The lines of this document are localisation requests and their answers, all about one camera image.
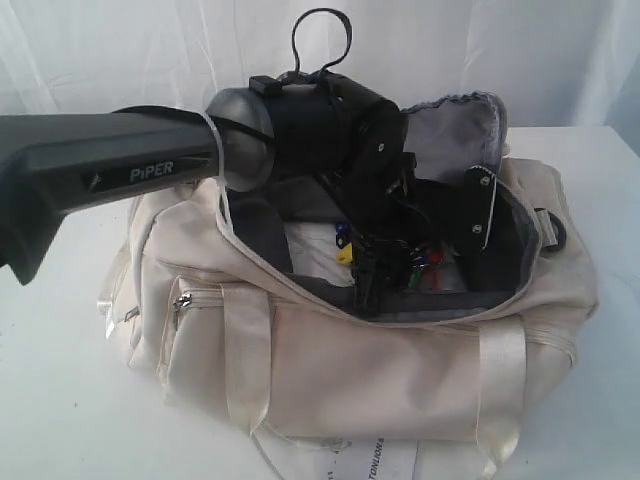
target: black cord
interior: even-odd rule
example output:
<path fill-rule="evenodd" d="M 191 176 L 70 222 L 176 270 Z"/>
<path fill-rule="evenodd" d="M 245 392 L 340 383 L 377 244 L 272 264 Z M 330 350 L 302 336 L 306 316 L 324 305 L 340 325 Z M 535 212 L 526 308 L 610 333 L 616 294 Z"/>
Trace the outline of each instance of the black cord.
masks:
<path fill-rule="evenodd" d="M 340 10 L 335 10 L 333 8 L 314 8 L 312 10 L 309 10 L 308 12 L 303 13 L 300 16 L 300 18 L 298 18 L 295 25 L 293 26 L 293 31 L 291 32 L 291 48 L 293 50 L 293 59 L 295 60 L 295 69 L 293 71 L 293 77 L 291 81 L 296 79 L 300 74 L 300 54 L 298 53 L 298 48 L 296 47 L 296 31 L 298 30 L 298 26 L 300 25 L 300 22 L 302 22 L 302 20 L 307 18 L 309 15 L 312 15 L 314 13 L 319 13 L 319 12 L 331 13 L 332 15 L 335 15 L 336 17 L 338 17 L 338 19 L 342 22 L 342 25 L 344 26 L 345 32 L 347 34 L 347 47 L 345 48 L 342 56 L 327 63 L 319 71 L 323 72 L 329 67 L 338 65 L 349 54 L 349 50 L 351 49 L 351 41 L 353 39 L 353 29 L 351 28 L 351 21 L 349 20 L 349 17 L 347 17 Z"/>

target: bag strap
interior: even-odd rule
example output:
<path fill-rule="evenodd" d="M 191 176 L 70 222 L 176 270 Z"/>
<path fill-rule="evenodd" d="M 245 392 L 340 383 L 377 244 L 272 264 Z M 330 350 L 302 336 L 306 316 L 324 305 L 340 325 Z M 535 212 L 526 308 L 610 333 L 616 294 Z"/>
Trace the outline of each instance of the bag strap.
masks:
<path fill-rule="evenodd" d="M 266 291 L 252 285 L 223 285 L 227 408 L 251 436 L 271 399 L 271 307 Z"/>
<path fill-rule="evenodd" d="M 511 456 L 520 437 L 527 377 L 527 346 L 520 317 L 480 324 L 480 395 L 476 442 L 490 479 Z"/>

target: paper tag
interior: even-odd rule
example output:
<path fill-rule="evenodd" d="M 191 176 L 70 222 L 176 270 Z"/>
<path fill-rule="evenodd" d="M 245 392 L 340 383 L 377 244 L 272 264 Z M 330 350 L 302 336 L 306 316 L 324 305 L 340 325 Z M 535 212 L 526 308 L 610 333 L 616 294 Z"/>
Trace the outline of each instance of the paper tag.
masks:
<path fill-rule="evenodd" d="M 349 443 L 328 455 L 324 463 L 318 463 L 316 478 L 412 480 L 418 442 L 379 438 Z"/>

